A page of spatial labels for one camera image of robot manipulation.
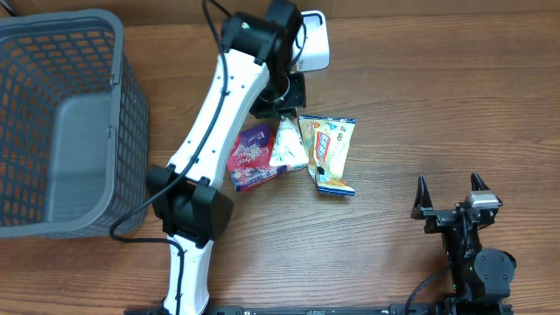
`packet with red logo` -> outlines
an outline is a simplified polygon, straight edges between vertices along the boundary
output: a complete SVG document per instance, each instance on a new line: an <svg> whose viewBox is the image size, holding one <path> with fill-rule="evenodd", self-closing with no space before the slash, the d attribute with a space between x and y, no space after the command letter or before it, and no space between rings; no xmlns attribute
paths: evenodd
<svg viewBox="0 0 560 315"><path fill-rule="evenodd" d="M227 160L236 191L247 191L286 172L286 166L269 165L273 144L266 122L239 133Z"/></svg>
<svg viewBox="0 0 560 315"><path fill-rule="evenodd" d="M322 193L354 196L355 190L342 179L355 119L301 115L304 147L309 157L307 170Z"/></svg>

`snack package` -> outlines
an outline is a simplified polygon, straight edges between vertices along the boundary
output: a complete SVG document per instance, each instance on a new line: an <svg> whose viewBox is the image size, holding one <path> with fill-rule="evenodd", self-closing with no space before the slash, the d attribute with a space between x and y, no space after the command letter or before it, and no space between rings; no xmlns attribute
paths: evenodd
<svg viewBox="0 0 560 315"><path fill-rule="evenodd" d="M276 133L272 157L270 157L270 166L286 165L290 172L301 170L308 163L309 158L295 119L292 121L286 117L280 117L280 125Z"/></svg>
<svg viewBox="0 0 560 315"><path fill-rule="evenodd" d="M309 157L307 170L322 193L355 195L355 190L342 179L355 124L355 119L311 115L299 117L304 147Z"/></svg>
<svg viewBox="0 0 560 315"><path fill-rule="evenodd" d="M269 165L273 143L266 122L239 133L227 160L236 191L247 191L286 172L286 166Z"/></svg>

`plastic basket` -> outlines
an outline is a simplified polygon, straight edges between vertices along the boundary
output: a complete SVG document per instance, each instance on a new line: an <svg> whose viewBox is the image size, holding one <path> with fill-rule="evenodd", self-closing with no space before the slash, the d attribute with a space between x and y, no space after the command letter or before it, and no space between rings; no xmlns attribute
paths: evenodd
<svg viewBox="0 0 560 315"><path fill-rule="evenodd" d="M143 201L148 105L123 44L105 10L0 20L0 237L105 235Z"/></svg>

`bin bottom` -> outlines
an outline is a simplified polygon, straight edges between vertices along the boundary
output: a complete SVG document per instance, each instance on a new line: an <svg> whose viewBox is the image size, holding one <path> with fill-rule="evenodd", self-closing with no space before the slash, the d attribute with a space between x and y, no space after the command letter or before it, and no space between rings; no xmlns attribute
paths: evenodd
<svg viewBox="0 0 560 315"><path fill-rule="evenodd" d="M91 211L106 185L111 93L77 95L59 105L52 136L44 218L70 221Z"/></svg>

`wooden surface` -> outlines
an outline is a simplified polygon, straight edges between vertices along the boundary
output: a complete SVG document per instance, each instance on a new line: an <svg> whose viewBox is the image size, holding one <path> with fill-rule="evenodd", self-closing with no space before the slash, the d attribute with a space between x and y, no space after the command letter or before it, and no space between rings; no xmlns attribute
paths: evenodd
<svg viewBox="0 0 560 315"><path fill-rule="evenodd" d="M213 251L212 303L403 303L445 265L440 236L410 219L417 176L444 208L464 198L476 170L505 203L480 234L517 258L508 302L516 314L556 314L560 14L341 19L329 35L331 65L306 75L305 113L357 118L345 169L357 194L321 195L306 171L245 193L226 179L235 209ZM216 49L205 25L126 36L150 101L150 161L165 165L207 94ZM136 236L160 231L149 211ZM0 312L119 314L156 305L168 276L163 245L2 240ZM418 301L450 289L438 281Z"/></svg>
<svg viewBox="0 0 560 315"><path fill-rule="evenodd" d="M560 11L560 0L291 0L300 10L327 18L371 18L437 14ZM220 0L232 12L262 16L270 0ZM200 0L12 0L18 15L101 8L126 25L205 23ZM223 14L215 14L222 20Z"/></svg>

